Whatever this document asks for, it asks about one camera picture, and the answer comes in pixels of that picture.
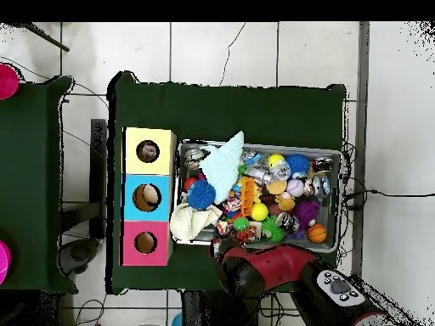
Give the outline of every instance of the blue box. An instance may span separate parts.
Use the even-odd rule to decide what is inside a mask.
[[[133,194],[136,188],[142,184],[152,184],[156,186],[161,195],[160,204],[153,211],[141,211],[133,203]],[[170,177],[157,175],[129,175],[126,174],[125,184],[125,221],[153,221],[168,222],[172,201],[172,185]]]

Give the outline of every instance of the blue spiky ball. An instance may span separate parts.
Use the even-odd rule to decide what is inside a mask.
[[[206,180],[201,179],[190,185],[187,193],[187,202],[196,210],[204,210],[210,206],[216,197],[215,188]]]
[[[285,158],[285,161],[289,164],[291,174],[298,172],[302,177],[307,176],[307,172],[309,171],[309,160],[307,156],[302,154],[292,154],[288,155]]]

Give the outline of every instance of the yellow ball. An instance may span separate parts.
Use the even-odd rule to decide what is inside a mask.
[[[251,217],[256,222],[262,222],[268,217],[268,207],[262,203],[255,203],[252,207]]]
[[[273,167],[278,161],[284,159],[284,156],[281,154],[271,154],[268,158],[268,168]]]

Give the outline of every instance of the yellow box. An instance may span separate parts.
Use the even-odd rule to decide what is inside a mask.
[[[172,175],[176,146],[177,137],[170,130],[127,127],[126,173]]]

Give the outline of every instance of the green table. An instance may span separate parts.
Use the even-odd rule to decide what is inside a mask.
[[[0,289],[75,291],[58,269],[59,101],[72,79],[20,84],[0,101],[0,239],[11,266]]]
[[[220,289],[207,246],[176,244],[166,267],[120,267],[118,246],[121,201],[121,130],[124,126],[170,129],[185,138],[226,141],[240,130],[246,143],[335,149],[342,146],[345,88],[200,87],[184,84],[141,84],[129,71],[110,82],[108,169],[114,178],[113,205],[107,233],[108,283],[114,292],[129,289]],[[336,252],[323,256],[336,262]],[[294,284],[281,287],[295,289]]]

